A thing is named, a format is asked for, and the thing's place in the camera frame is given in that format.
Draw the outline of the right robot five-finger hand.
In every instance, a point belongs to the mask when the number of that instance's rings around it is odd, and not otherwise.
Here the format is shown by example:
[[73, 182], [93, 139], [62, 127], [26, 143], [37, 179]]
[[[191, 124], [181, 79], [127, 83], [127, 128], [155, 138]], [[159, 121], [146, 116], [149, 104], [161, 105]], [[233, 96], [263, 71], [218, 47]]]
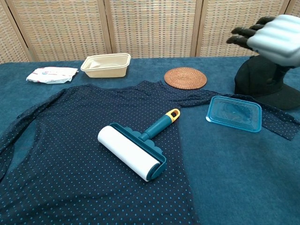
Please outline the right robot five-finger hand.
[[300, 66], [299, 17], [265, 16], [251, 27], [236, 27], [231, 33], [228, 44], [254, 51], [277, 65], [273, 83], [283, 78], [289, 69]]

